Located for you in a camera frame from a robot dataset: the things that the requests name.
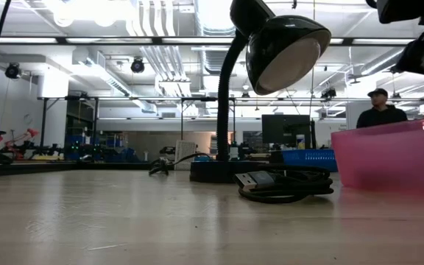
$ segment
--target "lamp gooseneck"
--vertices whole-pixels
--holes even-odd
[[[218,161],[228,160],[228,108],[229,108],[229,85],[230,76],[233,67],[240,55],[240,52],[247,45],[248,39],[244,37],[239,31],[236,31],[235,38],[233,39],[230,48],[225,56],[222,70],[220,71],[219,79],[219,94],[218,102],[219,109],[217,113],[217,147]]]

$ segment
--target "wooden tabletop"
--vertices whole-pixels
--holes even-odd
[[[341,188],[289,205],[187,172],[0,177],[0,265],[424,264],[424,199]]]

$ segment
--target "black cap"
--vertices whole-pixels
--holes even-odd
[[[380,94],[380,95],[384,95],[386,97],[389,97],[389,94],[383,88],[376,88],[374,91],[369,92],[367,95],[368,95],[368,97],[372,97],[374,94]]]

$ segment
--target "pink plastic bin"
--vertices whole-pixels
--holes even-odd
[[[344,186],[424,194],[424,120],[331,135]]]

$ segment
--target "man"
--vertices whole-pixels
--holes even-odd
[[[406,114],[403,110],[395,108],[394,105],[387,105],[387,91],[377,88],[367,94],[371,98],[372,106],[359,116],[356,128],[371,127],[382,124],[390,124],[406,121]]]

